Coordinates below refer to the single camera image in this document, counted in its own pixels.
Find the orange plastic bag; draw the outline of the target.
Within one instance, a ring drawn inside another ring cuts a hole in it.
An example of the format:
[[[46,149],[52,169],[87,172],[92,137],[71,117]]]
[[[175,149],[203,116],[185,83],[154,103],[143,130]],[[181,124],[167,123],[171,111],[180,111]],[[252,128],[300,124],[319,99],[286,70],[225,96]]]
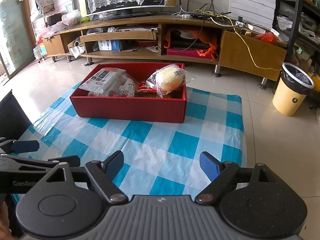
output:
[[[217,28],[170,28],[163,36],[167,55],[219,60],[222,30]]]

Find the yellow trash bin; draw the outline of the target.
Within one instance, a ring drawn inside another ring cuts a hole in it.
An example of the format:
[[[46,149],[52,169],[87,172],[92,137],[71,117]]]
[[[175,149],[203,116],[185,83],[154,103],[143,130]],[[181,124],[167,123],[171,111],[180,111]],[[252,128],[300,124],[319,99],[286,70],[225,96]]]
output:
[[[293,116],[308,93],[313,91],[314,85],[306,72],[284,62],[272,103],[282,115]]]

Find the red cardboard box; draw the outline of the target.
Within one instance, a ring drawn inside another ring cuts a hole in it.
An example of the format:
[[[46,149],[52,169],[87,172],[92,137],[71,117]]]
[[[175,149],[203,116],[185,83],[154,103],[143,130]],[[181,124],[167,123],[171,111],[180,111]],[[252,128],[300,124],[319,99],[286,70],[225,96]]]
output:
[[[87,81],[104,67],[124,69],[137,81],[146,80],[167,62],[118,62],[98,64],[84,79]],[[85,118],[107,118],[153,122],[183,123],[187,109],[187,89],[182,86],[171,98],[150,97],[97,97],[79,87],[70,100],[76,113]]]

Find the blue white checkered cloth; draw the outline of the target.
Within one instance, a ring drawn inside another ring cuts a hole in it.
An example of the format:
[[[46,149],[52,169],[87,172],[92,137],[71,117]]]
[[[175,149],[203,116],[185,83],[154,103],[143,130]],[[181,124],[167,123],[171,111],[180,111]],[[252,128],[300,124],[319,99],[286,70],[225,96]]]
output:
[[[242,100],[238,95],[187,88],[187,112],[181,124],[79,117],[70,92],[54,102],[21,136],[40,148],[26,153],[47,160],[69,155],[81,163],[124,154],[114,184],[126,195],[195,197],[209,184],[200,168],[200,154],[246,165]]]

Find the black storage shelf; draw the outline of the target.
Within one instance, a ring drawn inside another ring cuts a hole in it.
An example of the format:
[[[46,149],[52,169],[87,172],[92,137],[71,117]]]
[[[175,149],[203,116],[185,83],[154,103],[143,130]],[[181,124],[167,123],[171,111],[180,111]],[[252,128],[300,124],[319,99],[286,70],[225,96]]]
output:
[[[273,28],[286,43],[285,60],[300,48],[311,55],[313,72],[319,74],[319,0],[276,0]]]

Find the white noodle snack bag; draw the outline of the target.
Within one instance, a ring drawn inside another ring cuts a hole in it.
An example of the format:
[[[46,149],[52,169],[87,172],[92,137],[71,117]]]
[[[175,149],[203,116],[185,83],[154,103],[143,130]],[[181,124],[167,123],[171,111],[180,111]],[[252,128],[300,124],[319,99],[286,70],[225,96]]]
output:
[[[110,87],[114,81],[122,74],[126,73],[126,70],[119,68],[102,68],[87,81],[80,85],[80,89],[96,93],[103,94],[105,90]]]

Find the white blue carton box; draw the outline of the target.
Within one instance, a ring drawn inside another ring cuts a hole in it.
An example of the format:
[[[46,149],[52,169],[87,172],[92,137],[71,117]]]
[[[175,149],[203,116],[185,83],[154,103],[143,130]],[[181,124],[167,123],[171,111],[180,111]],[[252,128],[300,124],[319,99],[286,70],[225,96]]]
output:
[[[123,46],[120,40],[101,40],[98,41],[100,51],[122,51]]]

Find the blue sausage snack bag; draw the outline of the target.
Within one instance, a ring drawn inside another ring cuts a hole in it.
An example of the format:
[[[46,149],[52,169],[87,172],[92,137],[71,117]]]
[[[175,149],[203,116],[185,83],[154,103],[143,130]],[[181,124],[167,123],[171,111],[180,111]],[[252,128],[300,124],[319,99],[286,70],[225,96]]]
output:
[[[117,96],[117,97],[134,97],[138,87],[138,82],[129,74],[121,74],[113,83],[108,87],[103,94],[97,92],[89,92],[88,96]]]

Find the red chip snack bag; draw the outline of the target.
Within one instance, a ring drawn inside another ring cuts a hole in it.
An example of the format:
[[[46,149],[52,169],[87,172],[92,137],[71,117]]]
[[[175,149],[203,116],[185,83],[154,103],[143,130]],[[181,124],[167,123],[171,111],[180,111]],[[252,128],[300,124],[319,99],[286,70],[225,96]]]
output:
[[[172,91],[160,89],[159,86],[150,86],[151,83],[146,80],[142,81],[135,91],[135,97],[142,98],[172,98]]]

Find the clear dark label bun pack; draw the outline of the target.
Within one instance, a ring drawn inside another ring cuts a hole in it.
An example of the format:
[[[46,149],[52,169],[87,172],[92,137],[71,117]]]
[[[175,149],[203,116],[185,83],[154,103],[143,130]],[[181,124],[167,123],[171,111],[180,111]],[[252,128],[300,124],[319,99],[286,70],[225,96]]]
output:
[[[186,71],[183,66],[169,64],[151,74],[147,78],[146,84],[162,98],[193,80],[195,80],[195,77]]]

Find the wooden TV stand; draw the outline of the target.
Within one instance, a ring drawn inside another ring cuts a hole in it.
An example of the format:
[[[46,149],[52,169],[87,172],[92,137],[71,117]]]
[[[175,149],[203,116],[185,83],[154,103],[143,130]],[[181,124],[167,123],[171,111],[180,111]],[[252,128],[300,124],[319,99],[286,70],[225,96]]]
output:
[[[222,30],[219,60],[167,55],[163,36],[170,28],[217,28]],[[275,81],[285,60],[286,50],[279,41],[266,42],[257,33],[226,17],[208,19],[158,15],[120,20],[79,23],[63,30],[49,28],[42,41],[49,57],[67,56],[67,45],[77,37],[85,46],[83,57],[91,59],[133,59],[212,64],[215,76],[222,67],[239,70]],[[100,51],[98,41],[120,40],[122,51]]]

